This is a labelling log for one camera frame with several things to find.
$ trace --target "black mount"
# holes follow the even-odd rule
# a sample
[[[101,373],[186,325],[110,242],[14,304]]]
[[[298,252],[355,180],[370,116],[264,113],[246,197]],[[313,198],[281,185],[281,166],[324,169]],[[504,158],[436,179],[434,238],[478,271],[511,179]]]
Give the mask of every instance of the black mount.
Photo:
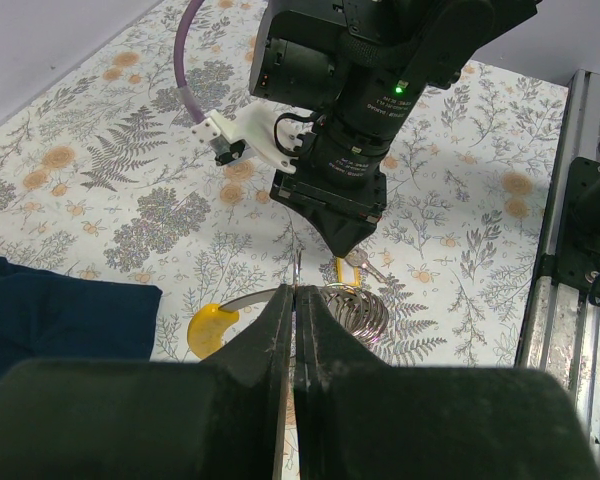
[[[600,272],[600,163],[576,158],[569,169],[552,276],[557,283],[587,294],[597,272]]]
[[[310,166],[297,165],[294,175],[276,171],[270,195],[306,218],[329,250],[344,258],[375,232],[387,206],[387,177],[377,169],[365,188],[347,190],[328,184]]]
[[[0,382],[0,479],[280,478],[294,306],[301,479],[600,479],[548,374],[390,367],[316,287],[286,285],[197,364],[39,359],[13,369]]]

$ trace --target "orange flower print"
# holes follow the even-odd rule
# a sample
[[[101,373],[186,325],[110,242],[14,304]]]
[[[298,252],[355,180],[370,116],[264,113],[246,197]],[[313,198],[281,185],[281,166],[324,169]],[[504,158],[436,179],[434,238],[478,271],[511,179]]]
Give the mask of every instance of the orange flower print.
[[[476,163],[478,163],[478,161],[476,160],[476,157],[471,155],[471,152],[467,152],[464,155],[458,154],[458,159],[461,162],[466,163],[467,165],[475,165]]]
[[[262,216],[258,210],[253,210],[251,213],[247,213],[244,218],[250,218],[251,220],[257,220]]]
[[[146,270],[129,275],[129,278],[132,280],[135,280],[138,283],[146,284],[151,281],[151,278],[153,275],[155,275],[155,273],[156,272],[153,271],[153,266],[151,266],[151,267],[147,268]]]
[[[24,180],[22,184],[28,190],[35,190],[36,188],[40,188],[49,182],[49,175],[44,170],[36,170],[35,172],[30,173]]]
[[[87,210],[91,210],[91,207],[85,206],[85,201],[82,200],[78,204],[74,204],[73,202],[67,202],[67,212],[69,212],[74,217],[79,217],[80,215],[84,215],[87,213]]]
[[[122,76],[121,68],[111,68],[102,74],[102,78],[107,82],[113,82]]]
[[[391,252],[389,252],[386,248],[382,252],[382,267],[389,268],[391,264],[395,262],[395,258],[391,256]]]
[[[58,185],[53,187],[53,190],[51,190],[51,195],[53,195],[54,197],[61,197],[65,193],[67,193],[68,189],[69,187],[67,187],[64,183],[59,183]]]
[[[427,264],[421,265],[420,268],[407,265],[411,272],[411,277],[418,280],[420,283],[433,283],[433,279],[440,275],[439,273],[431,272],[427,269]]]
[[[237,205],[242,201],[244,197],[244,191],[240,184],[230,183],[220,190],[220,200],[227,205]]]
[[[502,187],[513,195],[528,195],[533,190],[531,179],[522,173],[507,172],[501,182]]]
[[[38,211],[42,210],[42,204],[34,203],[34,202],[27,202],[24,204],[22,209],[25,212],[38,212]]]
[[[269,192],[266,190],[258,190],[256,193],[256,202],[262,203],[263,205],[269,203],[271,197],[269,197]]]
[[[83,280],[95,280],[100,276],[100,272],[96,271],[96,267],[93,263],[84,270],[80,270],[78,274]]]
[[[385,168],[388,168],[390,170],[398,168],[398,160],[393,155],[389,155],[387,158],[385,158],[382,161],[382,164],[385,166]]]
[[[54,147],[42,157],[42,165],[57,170],[69,165],[76,158],[76,152],[70,147]]]
[[[138,63],[138,60],[140,60],[140,55],[136,52],[123,52],[113,57],[113,64],[116,67],[131,67]]]
[[[520,197],[513,197],[504,204],[505,211],[514,218],[522,220],[529,216],[529,206]]]
[[[31,230],[29,232],[29,235],[31,235],[34,232],[37,232],[38,234],[42,235],[47,230],[49,230],[49,226],[47,225],[47,222],[40,222],[33,230]]]
[[[440,245],[443,247],[454,248],[460,245],[459,238],[453,233],[449,233],[440,239]]]
[[[224,169],[224,176],[232,182],[244,182],[253,176],[254,170],[253,162],[245,160],[237,165],[226,167]]]
[[[102,230],[106,230],[105,227],[101,227],[100,223],[102,222],[102,220],[98,220],[96,223],[91,223],[91,222],[82,222],[82,224],[84,225],[82,227],[82,229],[87,232],[89,235],[94,235],[94,236],[98,236],[100,235],[100,232]]]

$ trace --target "fern print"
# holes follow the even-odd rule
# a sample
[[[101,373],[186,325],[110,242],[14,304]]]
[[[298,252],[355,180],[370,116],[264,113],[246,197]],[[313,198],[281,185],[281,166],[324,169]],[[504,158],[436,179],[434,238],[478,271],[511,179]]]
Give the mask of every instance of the fern print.
[[[434,320],[413,320],[418,312],[428,307],[407,300],[413,295],[404,291],[405,284],[392,274],[387,283],[380,287],[379,296],[389,310],[389,324],[372,351],[383,361],[392,365],[415,365],[424,362],[436,347],[447,343],[442,337],[417,338],[431,327],[438,325]]]
[[[485,320],[484,309],[478,304],[476,298],[467,294],[457,276],[456,280],[458,281],[456,299],[449,307],[449,313],[460,313],[462,315],[462,321],[459,326],[453,329],[453,334],[464,339],[456,347],[456,357],[461,358],[468,367],[475,367],[478,365],[476,347],[487,344],[484,331],[478,328],[478,324]]]
[[[516,83],[516,88],[522,93],[521,102],[531,102],[538,96],[538,88],[542,85],[542,80],[537,78],[520,77]]]
[[[489,275],[480,297],[498,315],[500,322],[518,318],[518,302],[527,298],[534,262],[534,252],[520,254],[515,264],[499,267]]]
[[[325,284],[336,283],[338,281],[338,274],[336,273],[336,258],[332,257],[329,263],[322,263],[318,267],[320,274],[322,275],[322,281]]]
[[[511,367],[516,358],[518,342],[520,335],[515,325],[507,325],[506,331],[500,334],[500,338],[496,339],[493,347],[493,353],[498,357],[496,365],[498,367]]]
[[[156,321],[156,354],[165,356],[169,360],[180,361],[178,351],[178,331],[182,323],[179,315],[169,317],[159,316]]]
[[[121,272],[142,268],[151,252],[169,252],[180,240],[200,230],[209,203],[195,192],[178,201],[173,188],[155,188],[138,199],[139,218],[114,232],[115,248],[104,251],[107,265]]]
[[[6,136],[9,137],[8,141],[0,145],[0,170],[4,168],[12,155],[22,155],[24,144],[31,140],[31,114],[27,112],[27,119]]]
[[[500,238],[502,230],[499,223],[502,221],[502,212],[493,210],[485,213],[480,219],[483,229],[476,228],[467,232],[467,250],[460,256],[460,269],[464,278],[475,282],[476,271],[479,268],[486,270],[493,265],[493,259],[498,252],[493,242]]]
[[[445,110],[440,115],[442,124],[453,131],[453,124],[467,118],[467,103],[469,103],[469,85],[461,85],[453,89],[453,96],[445,99]]]
[[[2,247],[2,255],[11,263],[43,270],[56,270],[66,261],[66,253],[78,237],[60,230],[45,237],[40,245],[34,242],[9,242]]]
[[[478,136],[480,138],[471,147],[475,147],[487,138],[489,134],[499,132],[506,126],[506,122],[501,119],[507,109],[500,106],[501,95],[495,84],[486,78],[481,79],[479,83],[484,93],[478,97],[480,98],[480,104],[476,107],[476,110],[482,113],[482,118],[471,117],[471,121],[473,121],[478,129]]]
[[[464,203],[468,202],[471,198],[467,182],[461,180],[458,175],[454,175],[448,168],[445,168],[444,170],[444,183],[453,188],[453,191],[455,191],[456,194],[456,200]]]
[[[406,154],[400,154],[400,159],[407,165],[407,168],[409,168],[413,184],[419,190],[420,187],[418,187],[416,182],[416,176],[420,169],[428,163],[428,160],[419,160],[418,157],[427,149],[425,143],[429,137],[426,133],[427,130],[431,128],[431,122],[428,120],[414,120],[408,118],[406,125],[409,128],[411,138],[402,142]]]
[[[414,233],[410,233],[411,229],[405,225],[406,222],[394,220],[384,227],[382,236],[393,243],[405,243],[415,248],[420,253],[420,258],[424,259],[423,248],[434,238],[429,233],[429,227],[440,227],[447,222],[444,212],[451,209],[451,204],[442,199],[438,192],[431,191],[424,198],[410,197],[406,206],[410,208],[399,217],[411,224]]]
[[[554,142],[560,134],[563,102],[543,98],[539,105],[536,109],[515,101],[509,104],[518,120],[516,124],[531,137],[529,145],[535,141]]]
[[[266,272],[239,259],[251,247],[251,235],[216,232],[211,246],[195,257],[197,287],[184,295],[183,311],[195,313],[206,303],[224,303],[262,287]]]
[[[117,192],[114,182],[138,183],[137,180],[129,178],[129,172],[133,172],[151,162],[156,158],[141,158],[146,153],[154,150],[167,142],[154,140],[164,132],[154,130],[162,126],[160,122],[153,122],[155,116],[147,107],[141,107],[136,113],[123,118],[124,123],[117,123],[117,129],[109,128],[110,138],[96,135],[100,147],[89,146],[87,150],[92,157],[91,170],[82,172],[90,178],[81,185],[92,188],[106,188]]]
[[[295,252],[298,248],[304,249],[305,244],[300,238],[300,232],[296,231],[291,214],[287,210],[289,220],[282,227],[282,232],[276,237],[273,243],[284,245],[284,249],[280,255],[274,255],[273,260],[279,265],[273,272],[274,280],[284,283],[287,280],[289,267],[295,258]]]
[[[56,91],[53,98],[45,100],[42,105],[36,110],[36,117],[42,118],[50,112],[57,112],[62,110],[76,99],[77,96],[89,90],[89,87],[98,77],[89,76],[78,80],[75,85],[69,87],[63,87]]]

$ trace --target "yellow tag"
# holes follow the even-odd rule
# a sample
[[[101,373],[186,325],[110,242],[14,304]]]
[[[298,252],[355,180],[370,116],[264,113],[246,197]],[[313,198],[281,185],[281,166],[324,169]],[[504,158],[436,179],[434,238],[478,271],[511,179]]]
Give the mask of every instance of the yellow tag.
[[[210,303],[193,316],[187,329],[187,343],[201,360],[222,347],[222,336],[240,319],[238,312],[225,312],[220,305]]]
[[[338,273],[338,282],[352,287],[360,286],[360,269],[358,267],[352,267],[344,259],[336,258],[336,272]]]

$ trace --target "purple cable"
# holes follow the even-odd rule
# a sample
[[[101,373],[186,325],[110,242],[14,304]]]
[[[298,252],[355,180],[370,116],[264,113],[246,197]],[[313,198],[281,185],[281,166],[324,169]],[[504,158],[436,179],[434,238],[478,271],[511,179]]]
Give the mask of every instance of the purple cable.
[[[187,34],[189,33],[193,19],[203,3],[204,0],[191,0],[191,3],[189,3],[182,15],[180,25],[178,25],[176,41],[173,47],[173,69],[176,74],[176,85],[178,86],[180,99],[196,124],[204,121],[205,116],[196,98],[193,96],[191,88],[187,85],[187,77],[184,72],[184,44],[187,41]]]

